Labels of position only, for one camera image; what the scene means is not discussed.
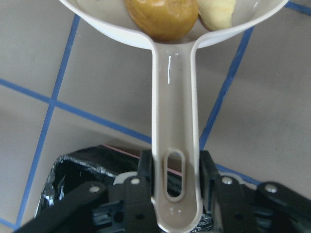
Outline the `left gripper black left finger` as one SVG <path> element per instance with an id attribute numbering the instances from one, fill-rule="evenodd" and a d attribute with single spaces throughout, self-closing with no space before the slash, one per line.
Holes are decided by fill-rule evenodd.
<path id="1" fill-rule="evenodd" d="M 156 233 L 158 224 L 151 203 L 150 153 L 138 164 L 137 175 L 106 186 L 89 181 L 69 192 L 17 230 L 18 233 Z"/>

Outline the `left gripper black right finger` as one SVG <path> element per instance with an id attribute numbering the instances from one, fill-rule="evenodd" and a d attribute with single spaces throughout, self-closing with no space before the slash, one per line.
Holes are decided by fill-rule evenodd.
<path id="1" fill-rule="evenodd" d="M 255 189 L 220 173 L 208 151 L 200 151 L 200 186 L 215 233 L 309 233 L 311 201 L 276 182 Z"/>

